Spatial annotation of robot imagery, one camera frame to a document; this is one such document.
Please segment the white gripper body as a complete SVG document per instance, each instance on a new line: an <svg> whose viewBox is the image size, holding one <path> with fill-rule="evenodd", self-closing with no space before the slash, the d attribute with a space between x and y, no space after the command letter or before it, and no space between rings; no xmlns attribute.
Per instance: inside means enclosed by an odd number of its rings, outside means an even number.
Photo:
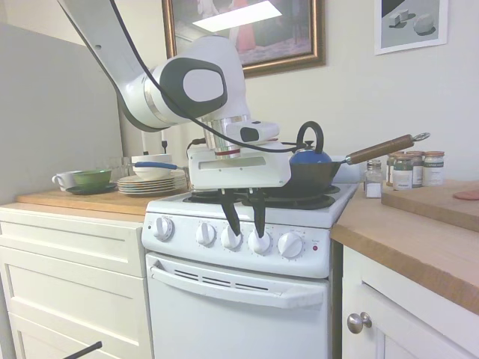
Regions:
<svg viewBox="0 0 479 359"><path fill-rule="evenodd" d="M276 188L291 178L286 153L241 148L237 157L218 159L207 147L187 150L189 177L194 189Z"/></svg>

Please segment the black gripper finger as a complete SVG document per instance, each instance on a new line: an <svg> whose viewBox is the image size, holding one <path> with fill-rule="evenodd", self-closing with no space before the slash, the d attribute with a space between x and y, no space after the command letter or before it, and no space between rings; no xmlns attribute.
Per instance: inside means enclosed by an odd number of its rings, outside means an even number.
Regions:
<svg viewBox="0 0 479 359"><path fill-rule="evenodd" d="M261 239L265 232L266 205L264 193L261 188L252 189L249 194L249 202L254 211L254 225L257 236Z"/></svg>
<svg viewBox="0 0 479 359"><path fill-rule="evenodd" d="M240 220L234 204L237 196L233 189L219 189L219 202L222 206L223 213L229 223L235 236L240 235Z"/></svg>

